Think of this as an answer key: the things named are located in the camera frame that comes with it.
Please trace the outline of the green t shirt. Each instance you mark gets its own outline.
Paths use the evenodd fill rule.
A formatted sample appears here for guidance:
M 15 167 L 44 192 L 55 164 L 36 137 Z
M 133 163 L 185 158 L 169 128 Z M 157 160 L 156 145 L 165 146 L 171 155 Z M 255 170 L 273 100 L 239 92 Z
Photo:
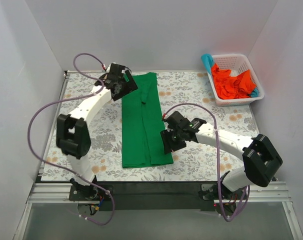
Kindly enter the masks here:
M 162 110 L 157 74 L 133 76 L 138 89 L 121 99 L 122 167 L 145 168 L 173 164 L 171 154 L 164 154 L 161 131 Z

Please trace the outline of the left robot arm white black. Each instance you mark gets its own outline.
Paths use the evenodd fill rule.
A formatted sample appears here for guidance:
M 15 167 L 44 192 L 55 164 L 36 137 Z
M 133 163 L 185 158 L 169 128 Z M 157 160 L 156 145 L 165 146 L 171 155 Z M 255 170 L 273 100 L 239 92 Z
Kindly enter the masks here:
M 57 117 L 56 146 L 67 156 L 74 174 L 72 182 L 82 185 L 80 193 L 87 200 L 93 200 L 98 194 L 97 186 L 92 184 L 95 174 L 87 157 L 91 148 L 89 125 L 105 104 L 137 89 L 131 70 L 111 63 L 94 84 L 89 97 L 68 114 Z

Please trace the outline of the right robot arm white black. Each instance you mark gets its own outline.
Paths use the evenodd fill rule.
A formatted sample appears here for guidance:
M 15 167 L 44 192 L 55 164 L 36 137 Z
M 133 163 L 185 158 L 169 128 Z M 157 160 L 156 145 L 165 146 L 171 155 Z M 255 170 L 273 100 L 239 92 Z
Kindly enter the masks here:
M 261 133 L 250 137 L 216 130 L 205 120 L 188 120 L 178 111 L 163 121 L 167 123 L 167 129 L 160 133 L 165 154 L 185 148 L 187 142 L 195 142 L 225 151 L 243 162 L 242 167 L 228 171 L 219 178 L 217 191 L 224 199 L 231 198 L 236 191 L 251 184 L 267 187 L 283 164 L 270 139 Z

